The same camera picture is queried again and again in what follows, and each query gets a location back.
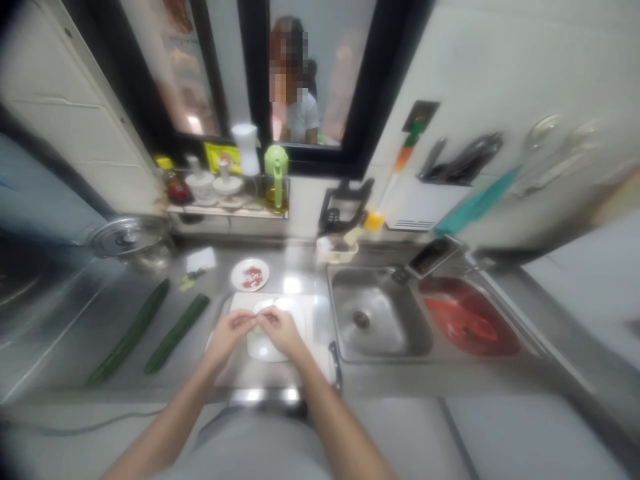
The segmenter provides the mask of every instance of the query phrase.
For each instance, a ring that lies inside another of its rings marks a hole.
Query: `teal handle utensil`
[[[500,201],[515,180],[522,165],[506,172],[482,192],[466,200],[435,226],[436,238],[456,235],[470,222],[478,221]]]

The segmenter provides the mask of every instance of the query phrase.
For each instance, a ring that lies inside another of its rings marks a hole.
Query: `sink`
[[[431,331],[412,290],[393,270],[329,267],[340,355],[346,361],[407,360],[431,349]]]
[[[460,278],[427,277],[419,292],[438,329],[477,357],[510,357],[520,342],[502,314],[476,286]]]

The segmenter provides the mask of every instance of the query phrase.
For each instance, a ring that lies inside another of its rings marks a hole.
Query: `cooking pot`
[[[175,251],[167,222],[155,217],[128,217],[96,230],[90,241],[98,258],[116,257],[140,270],[161,270]]]

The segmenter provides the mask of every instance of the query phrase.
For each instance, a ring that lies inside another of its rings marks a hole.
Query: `pot lid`
[[[131,217],[112,221],[96,230],[91,248],[98,257],[115,257],[154,245],[167,233],[167,224],[154,217]]]

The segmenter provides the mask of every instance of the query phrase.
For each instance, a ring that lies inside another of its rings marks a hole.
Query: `sink drain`
[[[351,317],[355,326],[361,330],[366,330],[369,328],[369,324],[371,323],[369,317],[361,312],[360,310],[353,312],[353,316]]]

